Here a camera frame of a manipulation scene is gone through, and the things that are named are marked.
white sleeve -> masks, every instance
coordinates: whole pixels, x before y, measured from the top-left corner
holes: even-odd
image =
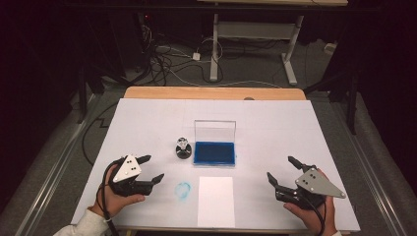
[[[77,225],[65,226],[54,236],[102,236],[107,229],[108,225],[103,217],[86,209]]]
[[[341,236],[340,231],[337,231],[335,234],[333,234],[332,236]]]

blue ink smudge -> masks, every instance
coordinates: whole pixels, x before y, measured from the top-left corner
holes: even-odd
[[[185,201],[190,193],[191,186],[189,183],[181,182],[175,187],[175,195],[179,201]]]

human hand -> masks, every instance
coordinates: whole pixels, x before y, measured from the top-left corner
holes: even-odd
[[[108,180],[110,179],[110,175],[113,170],[117,167],[116,164],[112,165],[107,172],[105,186],[104,186],[104,197],[105,197],[105,204],[107,211],[109,212],[109,216],[115,216],[123,207],[132,205],[135,203],[143,202],[145,200],[145,196],[143,195],[132,195],[128,197],[119,196],[113,193],[110,186],[108,186]],[[100,186],[97,192],[97,199],[92,207],[89,208],[92,212],[104,217],[104,213],[102,210],[102,199],[101,199],[101,191],[102,187]]]
[[[323,174],[326,178],[327,176],[323,171],[318,169],[318,171]],[[322,217],[325,217],[325,205],[326,205],[326,220],[325,220],[325,231],[323,232],[323,236],[331,236],[334,233],[337,232],[335,224],[334,224],[334,203],[333,203],[333,197],[327,196],[326,201],[324,204],[319,206],[317,208],[318,212],[322,215]],[[320,223],[320,220],[316,213],[313,210],[306,210],[301,209],[295,204],[286,203],[284,204],[284,207],[291,211],[294,215],[299,217],[301,220],[303,220],[306,227],[314,234],[319,234],[322,230],[322,224]]]

robotic hand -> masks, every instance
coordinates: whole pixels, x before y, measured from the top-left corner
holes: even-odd
[[[111,190],[123,197],[135,194],[148,196],[152,192],[153,186],[158,184],[164,176],[164,174],[160,174],[151,181],[135,180],[142,172],[139,165],[149,160],[150,155],[136,158],[129,154],[111,163],[110,165],[118,165],[111,173],[108,181]]]
[[[346,198],[346,195],[335,187],[326,177],[317,171],[316,165],[306,165],[292,156],[288,156],[297,169],[304,174],[295,180],[297,189],[290,189],[278,184],[278,181],[268,172],[268,180],[275,187],[275,197],[278,201],[293,203],[302,209],[314,209],[323,204],[326,196]]]

table surface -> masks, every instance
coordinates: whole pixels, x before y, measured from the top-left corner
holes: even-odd
[[[192,98],[185,99],[187,94]],[[242,100],[245,97],[255,100]],[[198,167],[193,165],[192,156],[186,160],[176,156],[176,140],[186,137],[193,146],[194,121],[201,119],[236,121],[235,167]],[[128,206],[114,218],[119,228],[306,232],[302,221],[275,199],[267,178],[270,172],[281,185],[296,188],[294,181],[302,172],[287,161],[288,155],[317,164],[331,182],[346,193],[311,102],[296,88],[127,89],[95,161],[73,224],[94,202],[96,186],[105,167],[129,153],[152,156],[141,166],[140,180],[150,180],[161,173],[165,177],[144,203]],[[199,202],[202,196],[207,197],[207,193],[199,189],[202,177],[232,180],[228,193],[231,191],[233,196],[229,202],[234,206],[233,227],[207,227],[198,222],[202,208]],[[184,183],[190,186],[185,200],[175,193]],[[334,203],[337,228],[342,232],[360,230],[349,198],[334,199]]]
[[[199,0],[213,3],[248,3],[248,4],[274,4],[274,5],[300,5],[300,6],[323,6],[336,7],[346,6],[347,0]]]

